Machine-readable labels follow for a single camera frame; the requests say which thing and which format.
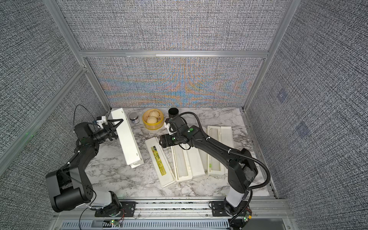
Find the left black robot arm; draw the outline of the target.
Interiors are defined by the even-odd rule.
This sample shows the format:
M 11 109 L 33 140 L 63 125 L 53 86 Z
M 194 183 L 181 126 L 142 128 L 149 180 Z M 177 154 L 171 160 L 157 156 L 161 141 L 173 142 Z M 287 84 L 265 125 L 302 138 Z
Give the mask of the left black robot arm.
M 69 211 L 82 204 L 93 204 L 97 192 L 85 172 L 90 161 L 98 154 L 100 144 L 118 139 L 117 128 L 123 119 L 107 120 L 99 130 L 92 131 L 93 123 L 82 122 L 74 127 L 77 135 L 74 155 L 58 170 L 46 176 L 48 194 L 55 212 Z

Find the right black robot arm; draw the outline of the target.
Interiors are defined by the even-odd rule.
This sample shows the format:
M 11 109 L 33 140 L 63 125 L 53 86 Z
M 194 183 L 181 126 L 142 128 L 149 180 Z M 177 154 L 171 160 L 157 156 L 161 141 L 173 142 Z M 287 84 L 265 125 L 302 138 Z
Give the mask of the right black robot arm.
M 162 148 L 187 144 L 190 148 L 204 151 L 218 160 L 228 169 L 229 193 L 224 199 L 225 211 L 235 217 L 244 212 L 253 190 L 267 186 L 271 180 L 268 167 L 260 160 L 253 158 L 247 149 L 238 150 L 227 146 L 209 136 L 202 128 L 198 116 L 193 112 L 184 112 L 165 120 L 169 126 L 169 134 L 160 136 Z

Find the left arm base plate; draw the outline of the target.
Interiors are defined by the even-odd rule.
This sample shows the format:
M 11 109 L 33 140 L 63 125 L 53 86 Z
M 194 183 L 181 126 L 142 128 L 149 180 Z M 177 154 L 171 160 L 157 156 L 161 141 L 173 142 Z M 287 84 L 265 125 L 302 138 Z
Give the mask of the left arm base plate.
M 135 201 L 123 201 L 120 205 L 111 204 L 101 210 L 95 211 L 94 216 L 97 218 L 102 217 L 133 217 L 136 209 Z

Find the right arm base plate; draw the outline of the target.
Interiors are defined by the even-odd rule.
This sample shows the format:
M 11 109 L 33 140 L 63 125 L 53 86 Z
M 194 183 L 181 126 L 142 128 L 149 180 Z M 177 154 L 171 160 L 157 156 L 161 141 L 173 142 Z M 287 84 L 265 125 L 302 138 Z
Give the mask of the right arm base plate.
M 242 201 L 238 207 L 232 207 L 230 204 L 226 203 L 226 201 L 211 201 L 209 203 L 209 207 L 211 208 L 212 215 L 214 217 L 226 217 L 226 216 L 236 216 L 238 213 L 240 216 L 251 215 L 252 211 L 250 207 L 244 208 L 247 201 Z

